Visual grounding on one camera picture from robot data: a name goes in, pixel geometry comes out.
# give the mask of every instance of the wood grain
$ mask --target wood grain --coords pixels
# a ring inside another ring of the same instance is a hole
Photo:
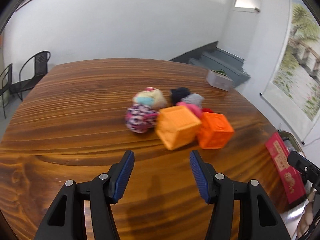
[[[204,239],[212,205],[200,198],[189,166],[198,149],[229,178],[257,179],[280,212],[288,207],[277,170],[264,143],[275,131],[237,91],[211,87],[206,70],[168,61],[101,59],[54,67],[17,109],[0,144],[0,209],[21,240],[33,239],[47,208],[68,179],[84,182],[108,171],[126,149],[136,163],[124,198],[112,206],[122,240]],[[124,114],[145,87],[188,87],[203,107],[226,115],[235,129],[221,150],[196,142],[167,151],[150,131],[129,131]],[[236,239],[239,205],[235,205]],[[88,239],[89,205],[86,203]]]

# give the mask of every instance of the bright orange cube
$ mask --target bright orange cube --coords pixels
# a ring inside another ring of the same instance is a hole
[[[165,147],[172,151],[196,138],[201,121],[185,106],[160,109],[156,133]]]
[[[202,149],[221,149],[235,133],[223,114],[204,112],[201,122],[197,138]]]

